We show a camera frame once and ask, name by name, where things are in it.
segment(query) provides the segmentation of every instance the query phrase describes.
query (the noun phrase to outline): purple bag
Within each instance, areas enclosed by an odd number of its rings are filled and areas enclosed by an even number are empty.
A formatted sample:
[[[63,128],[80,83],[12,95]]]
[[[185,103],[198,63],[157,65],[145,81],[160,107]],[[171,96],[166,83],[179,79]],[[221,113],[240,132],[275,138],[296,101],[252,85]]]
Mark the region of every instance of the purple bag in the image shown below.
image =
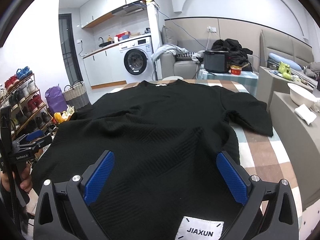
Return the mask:
[[[45,99],[52,114],[67,110],[67,103],[62,94],[61,88],[58,86],[49,88],[45,92]]]

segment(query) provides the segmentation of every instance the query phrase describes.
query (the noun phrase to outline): human hand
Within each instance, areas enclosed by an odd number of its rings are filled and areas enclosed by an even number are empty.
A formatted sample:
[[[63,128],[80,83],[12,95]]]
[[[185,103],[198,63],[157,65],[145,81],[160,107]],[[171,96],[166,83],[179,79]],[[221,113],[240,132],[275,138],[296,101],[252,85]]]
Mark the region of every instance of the human hand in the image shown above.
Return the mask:
[[[23,181],[20,183],[20,188],[23,189],[25,192],[29,192],[32,189],[32,178],[30,175],[30,168],[31,168],[30,164],[27,163],[26,168],[23,170],[21,174]],[[10,192],[8,175],[1,171],[0,177],[1,177],[1,183],[4,189]]]

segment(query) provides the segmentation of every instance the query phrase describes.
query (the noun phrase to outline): wicker basket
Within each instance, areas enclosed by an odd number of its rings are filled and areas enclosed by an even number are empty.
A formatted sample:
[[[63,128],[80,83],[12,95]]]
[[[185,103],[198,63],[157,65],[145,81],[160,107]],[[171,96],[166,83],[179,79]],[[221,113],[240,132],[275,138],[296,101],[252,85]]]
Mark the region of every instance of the wicker basket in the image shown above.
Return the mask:
[[[74,106],[75,110],[90,104],[87,89],[83,81],[75,81],[72,86],[64,88],[63,96],[69,106]]]

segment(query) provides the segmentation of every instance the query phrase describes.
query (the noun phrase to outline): checkered tablecloth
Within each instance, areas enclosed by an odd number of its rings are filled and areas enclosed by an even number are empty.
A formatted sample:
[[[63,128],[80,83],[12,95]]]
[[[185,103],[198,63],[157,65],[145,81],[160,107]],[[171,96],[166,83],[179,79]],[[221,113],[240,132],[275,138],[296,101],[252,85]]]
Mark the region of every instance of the checkered tablecloth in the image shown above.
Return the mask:
[[[228,81],[234,81],[241,85],[243,85],[246,90],[253,96],[256,95],[257,86],[258,86],[258,76],[251,72],[251,71],[241,71],[240,75],[233,75],[230,73],[210,73],[206,71],[202,67],[200,68],[197,79],[204,79],[204,80],[228,80]]]
[[[246,88],[233,81],[225,80],[184,80],[188,83],[203,84],[207,86],[220,86],[233,92],[248,93]],[[174,81],[155,81],[152,83],[166,84]],[[131,83],[115,88],[112,92],[135,87],[139,83]],[[299,228],[302,222],[302,202],[300,191],[294,174],[290,159],[284,146],[273,129],[273,136],[267,137],[252,133],[243,129],[240,125],[231,124],[239,141],[240,164],[249,175],[258,175],[264,181],[278,183],[281,179],[287,179],[290,183],[299,221]],[[262,212],[265,211],[267,202],[261,205]]]

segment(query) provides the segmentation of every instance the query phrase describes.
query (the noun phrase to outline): red sneaker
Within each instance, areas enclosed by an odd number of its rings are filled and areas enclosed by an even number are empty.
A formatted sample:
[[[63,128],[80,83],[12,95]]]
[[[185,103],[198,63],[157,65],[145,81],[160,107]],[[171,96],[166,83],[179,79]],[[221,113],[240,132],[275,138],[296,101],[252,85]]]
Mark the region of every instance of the red sneaker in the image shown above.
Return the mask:
[[[6,88],[8,93],[12,90],[13,84],[10,78],[4,83],[4,87]]]
[[[38,110],[38,107],[36,106],[36,104],[34,103],[33,99],[30,99],[28,101],[28,107],[30,109],[30,112],[32,114],[34,114],[37,110]]]
[[[44,106],[44,102],[42,101],[40,95],[34,95],[32,100],[34,101],[34,103],[36,104],[37,107]]]
[[[19,84],[19,82],[20,82],[20,80],[17,79],[17,76],[16,76],[16,75],[12,76],[12,77],[10,78],[10,80],[11,80],[11,83],[13,84],[13,86]]]

